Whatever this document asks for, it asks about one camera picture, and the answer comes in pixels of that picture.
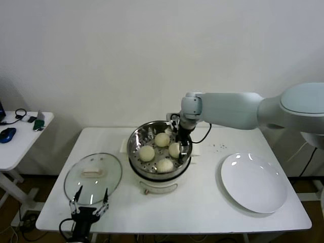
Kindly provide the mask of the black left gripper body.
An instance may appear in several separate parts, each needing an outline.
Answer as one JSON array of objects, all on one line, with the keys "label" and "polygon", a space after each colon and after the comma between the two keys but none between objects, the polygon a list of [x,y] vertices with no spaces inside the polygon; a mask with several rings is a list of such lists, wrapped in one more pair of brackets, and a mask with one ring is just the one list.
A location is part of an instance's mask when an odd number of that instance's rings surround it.
[{"label": "black left gripper body", "polygon": [[72,238],[88,238],[92,224],[98,221],[95,208],[80,207],[80,212],[72,215],[75,222]]}]

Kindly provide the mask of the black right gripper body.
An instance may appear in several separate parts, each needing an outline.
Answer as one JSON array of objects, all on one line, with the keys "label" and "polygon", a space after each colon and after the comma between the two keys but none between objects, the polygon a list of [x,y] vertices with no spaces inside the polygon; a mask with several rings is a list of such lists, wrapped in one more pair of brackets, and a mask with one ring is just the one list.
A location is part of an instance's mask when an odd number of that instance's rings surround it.
[{"label": "black right gripper body", "polygon": [[190,144],[190,130],[179,128],[177,142],[179,142],[182,146],[188,146]]}]

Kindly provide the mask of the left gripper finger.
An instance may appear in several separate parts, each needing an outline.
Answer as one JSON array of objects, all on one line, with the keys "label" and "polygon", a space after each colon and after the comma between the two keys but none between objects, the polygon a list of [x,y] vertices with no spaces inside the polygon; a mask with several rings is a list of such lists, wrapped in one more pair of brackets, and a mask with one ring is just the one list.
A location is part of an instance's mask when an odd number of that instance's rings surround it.
[{"label": "left gripper finger", "polygon": [[109,191],[108,191],[108,188],[106,188],[105,194],[103,197],[102,206],[95,211],[95,213],[94,213],[95,216],[102,216],[108,210],[108,208],[109,208],[108,196],[109,196]]},{"label": "left gripper finger", "polygon": [[78,200],[80,197],[80,194],[82,192],[83,186],[79,188],[79,190],[75,193],[72,200],[69,201],[70,211],[72,214],[78,214],[80,213],[79,206],[78,206]]}]

